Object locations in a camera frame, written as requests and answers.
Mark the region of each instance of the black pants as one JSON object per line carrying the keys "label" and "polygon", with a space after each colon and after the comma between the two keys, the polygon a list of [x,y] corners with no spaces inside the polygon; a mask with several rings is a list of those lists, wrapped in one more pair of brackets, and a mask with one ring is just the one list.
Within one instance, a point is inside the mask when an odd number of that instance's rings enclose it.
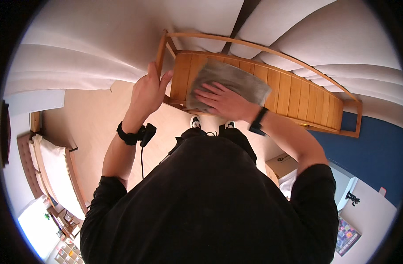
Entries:
{"label": "black pants", "polygon": [[[169,155],[171,155],[180,145],[181,143],[193,136],[208,136],[206,132],[201,130],[200,128],[190,128],[187,129],[181,136],[177,136],[177,144],[174,146],[174,148],[169,151]],[[219,135],[221,137],[224,137],[226,139],[231,140],[233,143],[236,145],[240,146],[243,150],[247,152],[247,154],[251,157],[251,159],[256,163],[257,157],[256,154],[254,154],[253,149],[251,148],[250,143],[247,140],[247,137],[241,133],[236,128],[227,128],[225,129],[225,125],[220,125],[219,126]]]}

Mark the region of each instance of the cardboard box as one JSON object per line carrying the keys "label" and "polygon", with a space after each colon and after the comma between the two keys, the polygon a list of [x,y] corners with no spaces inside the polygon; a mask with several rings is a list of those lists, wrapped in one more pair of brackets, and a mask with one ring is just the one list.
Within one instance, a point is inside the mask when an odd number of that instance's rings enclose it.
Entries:
{"label": "cardboard box", "polygon": [[298,162],[286,153],[266,161],[265,165],[267,176],[271,178],[272,181],[274,181],[275,177],[280,179],[298,168]]}

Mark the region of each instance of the upholstered headboard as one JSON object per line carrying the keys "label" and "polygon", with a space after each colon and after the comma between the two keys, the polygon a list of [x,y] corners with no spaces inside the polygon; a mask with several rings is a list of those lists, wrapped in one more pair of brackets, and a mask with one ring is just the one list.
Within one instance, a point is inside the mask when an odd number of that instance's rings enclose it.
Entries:
{"label": "upholstered headboard", "polygon": [[42,196],[43,192],[39,187],[39,183],[36,178],[36,169],[33,166],[33,161],[31,159],[30,147],[28,142],[35,133],[30,132],[17,137],[18,152],[21,159],[22,168],[27,178],[28,185],[30,186],[31,192],[34,198],[39,198]]}

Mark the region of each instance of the wooden shelf frame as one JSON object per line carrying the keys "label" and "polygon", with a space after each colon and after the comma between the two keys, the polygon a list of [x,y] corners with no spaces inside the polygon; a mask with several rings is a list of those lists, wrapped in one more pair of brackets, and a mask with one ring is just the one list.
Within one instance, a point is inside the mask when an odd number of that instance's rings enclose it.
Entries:
{"label": "wooden shelf frame", "polygon": [[[171,55],[173,56],[174,59],[177,58],[177,55],[183,55],[183,54],[191,54],[191,55],[206,55],[206,56],[215,56],[215,57],[221,57],[224,59],[231,59],[231,60],[239,60],[241,62],[248,62],[251,63],[253,65],[257,65],[257,66],[262,66],[265,67],[267,69],[271,69],[274,71],[278,71],[280,73],[289,75],[291,78],[295,78],[295,79],[300,79],[304,82],[308,82],[309,85],[311,87],[315,87],[317,89],[320,89],[321,92],[325,93],[325,94],[329,94],[332,95],[333,97],[335,97],[335,95],[326,90],[324,87],[317,85],[313,82],[311,82],[310,80],[307,80],[303,77],[300,77],[298,75],[295,75],[293,73],[290,73],[288,71],[284,71],[280,68],[265,64],[265,63],[261,63],[261,62],[257,62],[257,61],[253,61],[253,60],[249,60],[249,59],[244,59],[244,58],[240,58],[240,57],[236,57],[236,56],[230,56],[230,55],[224,55],[224,54],[219,54],[219,53],[211,53],[211,52],[207,52],[207,51],[188,51],[188,50],[177,50],[176,46],[174,45],[174,42],[172,40],[172,37],[189,37],[189,38],[202,38],[202,39],[213,39],[213,40],[221,40],[221,41],[227,41],[227,42],[231,42],[231,43],[236,43],[236,44],[241,44],[241,45],[245,45],[251,48],[255,48],[255,49],[259,49],[265,52],[268,52],[270,54],[274,54],[277,56],[280,56],[284,59],[287,59],[289,61],[292,61],[294,63],[297,63],[300,66],[303,66],[311,71],[313,71],[314,73],[316,73],[317,75],[325,78],[326,80],[330,81],[331,83],[333,83],[334,85],[336,85],[337,87],[339,87],[342,91],[344,91],[350,98],[352,98],[352,100],[348,100],[348,101],[343,101],[343,105],[344,106],[348,106],[348,105],[355,105],[357,107],[357,111],[358,111],[358,117],[357,117],[357,126],[356,126],[356,131],[346,131],[346,130],[340,130],[340,124],[338,127],[336,128],[330,128],[328,125],[323,126],[323,125],[319,125],[317,124],[317,122],[315,121],[315,123],[312,122],[308,122],[308,121],[302,121],[302,120],[298,120],[296,118],[291,118],[291,117],[287,117],[291,120],[293,120],[294,122],[303,125],[304,127],[306,127],[306,129],[310,129],[310,130],[316,130],[316,131],[321,131],[321,132],[327,132],[327,133],[333,133],[333,134],[340,134],[340,135],[344,135],[344,136],[350,136],[350,137],[359,137],[359,133],[360,133],[360,126],[361,126],[361,113],[362,113],[362,102],[360,100],[358,100],[352,93],[350,93],[347,89],[345,89],[344,87],[342,87],[339,83],[337,83],[335,80],[333,80],[332,78],[328,77],[327,75],[323,74],[322,72],[316,70],[315,68],[313,68],[312,66],[294,58],[291,57],[289,55],[283,54],[281,52],[269,49],[268,47],[262,46],[262,45],[258,45],[252,42],[248,42],[248,41],[244,41],[244,40],[237,40],[237,39],[233,39],[233,38],[227,38],[227,37],[223,37],[223,36],[218,36],[218,35],[209,35],[209,34],[199,34],[199,33],[168,33],[168,31],[166,29],[163,30],[163,35],[161,38],[161,41],[159,43],[159,49],[158,49],[158,54],[156,56],[156,69],[158,72],[158,77],[160,78],[161,76],[161,71],[162,71],[162,64],[163,64],[163,57],[165,54],[165,50],[168,49],[168,51],[171,53]],[[185,100],[177,100],[176,98],[170,98],[169,96],[165,95],[164,103],[173,106],[177,109],[186,111],[188,113],[199,113],[196,110],[193,109],[186,109],[185,108]],[[342,120],[342,113],[340,114],[340,119],[339,122],[341,122]]]}

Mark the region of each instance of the black wristband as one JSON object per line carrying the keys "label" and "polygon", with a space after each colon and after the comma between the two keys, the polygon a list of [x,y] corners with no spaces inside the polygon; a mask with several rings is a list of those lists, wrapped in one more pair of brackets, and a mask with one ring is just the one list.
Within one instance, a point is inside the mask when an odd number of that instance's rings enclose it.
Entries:
{"label": "black wristband", "polygon": [[253,123],[251,124],[249,131],[259,134],[259,135],[266,135],[262,130],[260,130],[262,128],[262,125],[260,124],[260,122],[262,121],[263,116],[265,115],[265,113],[268,111],[269,109],[267,109],[266,107],[263,107],[260,112],[257,114],[257,117],[254,119]]}
{"label": "black wristband", "polygon": [[125,141],[126,145],[134,146],[137,144],[137,141],[143,138],[144,129],[145,126],[142,125],[137,134],[125,133],[122,130],[122,121],[121,121],[121,123],[118,125],[117,132],[120,138]]}

